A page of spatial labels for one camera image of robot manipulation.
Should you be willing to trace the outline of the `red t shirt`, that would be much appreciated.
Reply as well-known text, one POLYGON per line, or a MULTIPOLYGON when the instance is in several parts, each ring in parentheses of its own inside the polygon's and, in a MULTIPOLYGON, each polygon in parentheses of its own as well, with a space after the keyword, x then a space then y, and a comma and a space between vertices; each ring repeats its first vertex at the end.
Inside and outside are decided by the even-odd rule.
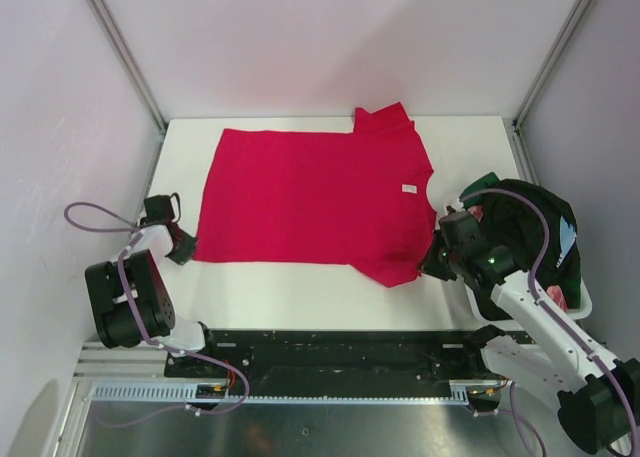
POLYGON ((346 265, 388 288, 412 282, 433 239, 433 172, 399 103, 357 109, 346 133, 227 129, 205 182, 195 257, 346 265))

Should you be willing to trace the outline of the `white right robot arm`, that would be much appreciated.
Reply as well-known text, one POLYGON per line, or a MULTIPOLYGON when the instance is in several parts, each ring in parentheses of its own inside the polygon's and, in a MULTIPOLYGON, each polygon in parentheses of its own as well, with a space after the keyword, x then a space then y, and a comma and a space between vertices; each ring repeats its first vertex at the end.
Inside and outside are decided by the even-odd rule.
POLYGON ((518 344, 498 323, 485 320, 461 353, 473 378, 500 374, 553 411, 569 439, 594 455, 627 437, 639 453, 639 362, 622 361, 562 311, 520 265, 510 249, 493 243, 465 211, 440 219, 421 263, 424 274, 461 280, 477 310, 489 302, 531 337, 518 344))

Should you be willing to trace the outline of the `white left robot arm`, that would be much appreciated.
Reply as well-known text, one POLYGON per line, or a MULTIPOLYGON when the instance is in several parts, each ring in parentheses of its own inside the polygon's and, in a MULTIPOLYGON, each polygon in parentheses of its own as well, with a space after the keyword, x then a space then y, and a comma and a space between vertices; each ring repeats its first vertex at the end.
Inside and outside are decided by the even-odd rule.
POLYGON ((177 193, 155 195, 143 201, 143 213, 132 222, 89 202, 79 202, 120 222, 118 227, 78 225, 93 233, 125 233, 124 248, 110 260, 89 266, 85 283, 98 337, 108 348, 133 348, 146 343, 183 356, 197 375, 214 374, 221 353, 206 343, 204 325, 180 317, 163 281, 159 265, 169 260, 183 266, 196 251, 197 238, 183 230, 177 193))

